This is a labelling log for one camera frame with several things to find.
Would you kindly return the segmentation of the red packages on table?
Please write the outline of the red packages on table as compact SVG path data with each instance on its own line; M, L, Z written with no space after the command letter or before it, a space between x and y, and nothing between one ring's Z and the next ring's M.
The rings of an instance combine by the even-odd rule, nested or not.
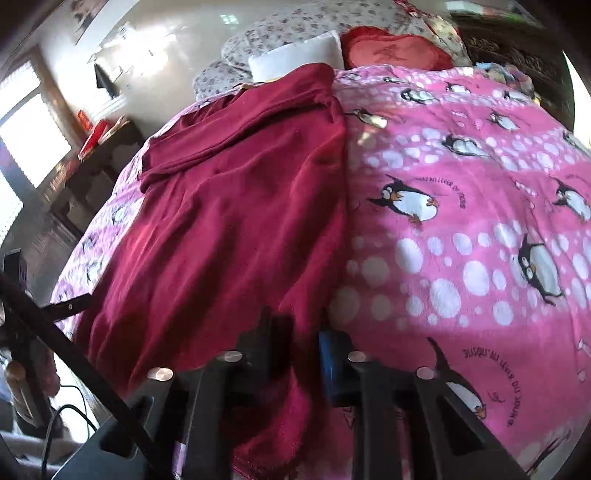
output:
M91 128L89 136L78 153L78 160L83 161L98 145L105 143L118 130L130 122L131 119L126 116L120 116L116 121L107 118L100 119Z

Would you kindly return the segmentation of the floral quilt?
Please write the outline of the floral quilt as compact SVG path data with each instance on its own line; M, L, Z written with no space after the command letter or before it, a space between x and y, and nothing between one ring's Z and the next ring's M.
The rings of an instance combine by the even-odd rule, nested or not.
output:
M335 30L345 34L355 27L377 27L394 35L420 35L448 53L456 66L471 59L456 26L424 12L408 1L314 1L266 15L232 35L221 55L194 77L195 99L204 100L236 85L249 83L249 57Z

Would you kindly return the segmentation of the red heart cushion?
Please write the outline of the red heart cushion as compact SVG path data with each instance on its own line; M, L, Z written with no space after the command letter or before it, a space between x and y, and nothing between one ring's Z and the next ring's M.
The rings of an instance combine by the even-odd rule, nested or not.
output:
M454 66L452 57L427 38L394 35L378 27L358 26L341 35L346 69L392 65L428 71Z

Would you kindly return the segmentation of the white pillow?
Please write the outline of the white pillow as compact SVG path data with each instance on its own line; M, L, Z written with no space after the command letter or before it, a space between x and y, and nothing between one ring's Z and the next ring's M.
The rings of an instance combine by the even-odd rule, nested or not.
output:
M254 83L274 81L301 66L315 63L327 64L335 70L345 68L338 32L332 30L249 57L249 69Z

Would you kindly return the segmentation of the dark red fleece garment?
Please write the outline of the dark red fleece garment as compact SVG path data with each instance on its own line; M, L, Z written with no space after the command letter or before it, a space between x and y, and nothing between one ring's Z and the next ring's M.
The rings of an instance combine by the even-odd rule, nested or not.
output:
M235 345L263 309L276 379L231 430L235 470L280 479L318 431L318 331L342 274L346 119L335 71L305 65L182 115L142 158L137 216L73 340L120 395L154 367L195 369Z

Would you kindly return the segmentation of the pink penguin blanket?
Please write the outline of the pink penguin blanket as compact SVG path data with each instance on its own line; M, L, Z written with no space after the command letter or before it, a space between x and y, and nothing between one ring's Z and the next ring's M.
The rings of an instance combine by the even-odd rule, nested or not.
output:
M565 475L590 422L590 155L522 93L473 68L335 70L346 119L348 253L322 327L444 380L530 479ZM143 202L119 175L53 290L90 293ZM353 411L329 409L280 479L347 479Z

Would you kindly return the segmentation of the dark wooden side table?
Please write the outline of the dark wooden side table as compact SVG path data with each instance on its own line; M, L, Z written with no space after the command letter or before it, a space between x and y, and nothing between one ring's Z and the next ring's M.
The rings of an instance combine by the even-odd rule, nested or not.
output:
M69 218L72 207L80 207L82 213L92 218L100 209L94 206L89 195L96 182L107 181L110 190L119 174L139 151L144 136L135 122L121 117L82 160L71 162L57 196L51 201L49 212L74 238L82 236L82 229Z

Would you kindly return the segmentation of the dark wooden headboard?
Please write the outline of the dark wooden headboard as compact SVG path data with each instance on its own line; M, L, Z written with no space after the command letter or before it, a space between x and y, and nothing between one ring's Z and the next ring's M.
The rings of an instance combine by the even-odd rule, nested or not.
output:
M542 27L501 17L451 15L474 63L511 64L528 75L541 106L568 129L574 127L571 76L558 44Z

